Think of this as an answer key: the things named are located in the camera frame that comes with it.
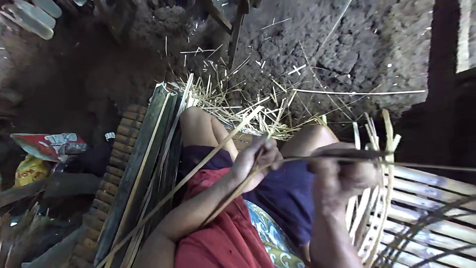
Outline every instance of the dirt ground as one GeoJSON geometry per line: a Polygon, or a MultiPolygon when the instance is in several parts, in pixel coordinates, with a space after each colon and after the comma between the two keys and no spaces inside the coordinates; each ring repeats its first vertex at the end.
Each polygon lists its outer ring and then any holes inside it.
{"type": "MultiPolygon", "coordinates": [[[[347,2],[263,0],[258,9],[252,9],[245,17],[234,67],[248,57],[249,62],[226,85],[231,88],[230,105],[255,100],[257,94],[268,96],[273,86],[270,78],[304,90],[323,90],[317,80],[325,90],[335,92],[426,89],[433,0],[354,0],[329,35],[347,2]],[[264,61],[263,68],[256,63],[264,61]],[[288,75],[293,65],[304,64],[301,75],[288,75]]],[[[232,1],[223,7],[230,19],[235,9],[232,1]]],[[[0,50],[0,88],[16,90],[24,98],[17,116],[0,122],[0,145],[8,148],[0,148],[2,185],[12,184],[16,166],[25,156],[8,138],[10,133],[75,132],[94,146],[106,132],[115,130],[128,104],[147,104],[156,81],[173,82],[185,78],[187,72],[205,79],[209,74],[215,77],[203,61],[219,64],[220,57],[227,61],[229,36],[211,18],[204,21],[194,17],[197,14],[195,9],[159,8],[141,0],[130,40],[121,46],[92,16],[61,17],[50,41],[0,25],[0,47],[5,48],[0,50]],[[208,59],[209,53],[189,54],[184,67],[180,52],[195,51],[198,46],[215,49],[221,44],[208,59]]],[[[219,67],[218,75],[224,76],[224,67],[219,67]]],[[[280,93],[278,99],[289,95],[290,91],[280,93]]],[[[350,122],[363,112],[376,114],[382,108],[398,118],[425,99],[426,93],[361,99],[298,93],[290,105],[289,120],[295,124],[311,114],[335,110],[327,115],[329,122],[350,122]]],[[[273,102],[265,106],[277,108],[273,102]]],[[[348,125],[339,123],[333,128],[348,125]]]]}

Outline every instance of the person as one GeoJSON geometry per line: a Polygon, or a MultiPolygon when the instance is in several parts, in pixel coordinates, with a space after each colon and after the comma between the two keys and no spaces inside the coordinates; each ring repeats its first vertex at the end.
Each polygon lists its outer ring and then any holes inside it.
{"type": "MultiPolygon", "coordinates": [[[[185,173],[228,135],[212,115],[190,107],[180,117],[185,173]]],[[[265,136],[238,153],[228,141],[187,182],[184,202],[158,224],[134,267],[361,268],[349,241],[345,207],[376,182],[371,163],[333,158],[285,162],[329,148],[351,148],[325,126],[303,127],[278,150],[265,136]],[[258,175],[209,224],[207,217],[247,177],[258,152],[258,175]]]]}

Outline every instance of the red shirt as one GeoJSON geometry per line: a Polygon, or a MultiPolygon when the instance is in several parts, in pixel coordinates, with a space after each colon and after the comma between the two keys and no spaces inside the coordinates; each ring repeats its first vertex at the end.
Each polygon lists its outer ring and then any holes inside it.
{"type": "MultiPolygon", "coordinates": [[[[187,182],[185,200],[212,186],[230,168],[200,170],[187,182]]],[[[251,224],[243,198],[235,198],[210,224],[182,239],[175,267],[274,267],[251,224]]]]}

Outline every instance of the plastic bag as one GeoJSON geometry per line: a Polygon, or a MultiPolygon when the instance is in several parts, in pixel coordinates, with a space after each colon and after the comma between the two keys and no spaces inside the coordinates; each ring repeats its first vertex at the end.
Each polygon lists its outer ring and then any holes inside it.
{"type": "Polygon", "coordinates": [[[68,160],[68,155],[76,155],[88,149],[88,145],[75,133],[11,134],[10,137],[25,152],[46,161],[64,163],[68,160]]]}
{"type": "Polygon", "coordinates": [[[36,158],[30,154],[25,157],[15,172],[15,186],[21,187],[41,180],[48,176],[50,165],[48,162],[36,158]]]}

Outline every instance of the red plastic bag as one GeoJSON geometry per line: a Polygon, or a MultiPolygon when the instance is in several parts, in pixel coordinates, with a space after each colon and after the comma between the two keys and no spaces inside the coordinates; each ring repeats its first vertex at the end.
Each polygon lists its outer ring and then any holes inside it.
{"type": "Polygon", "coordinates": [[[68,155],[87,150],[88,145],[75,133],[11,134],[10,137],[30,155],[53,162],[66,162],[68,155]]]}

